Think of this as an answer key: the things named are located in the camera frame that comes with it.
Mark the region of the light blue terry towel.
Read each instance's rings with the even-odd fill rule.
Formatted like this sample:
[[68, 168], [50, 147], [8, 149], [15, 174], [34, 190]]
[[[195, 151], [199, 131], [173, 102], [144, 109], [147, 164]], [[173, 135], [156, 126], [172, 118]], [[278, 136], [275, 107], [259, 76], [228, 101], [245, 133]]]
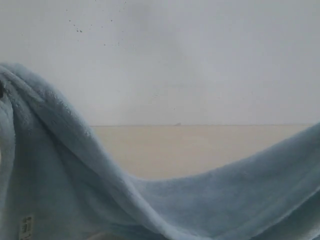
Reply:
[[317, 240], [320, 126], [194, 176], [125, 173], [67, 100], [24, 66], [0, 65], [0, 237], [18, 240]]

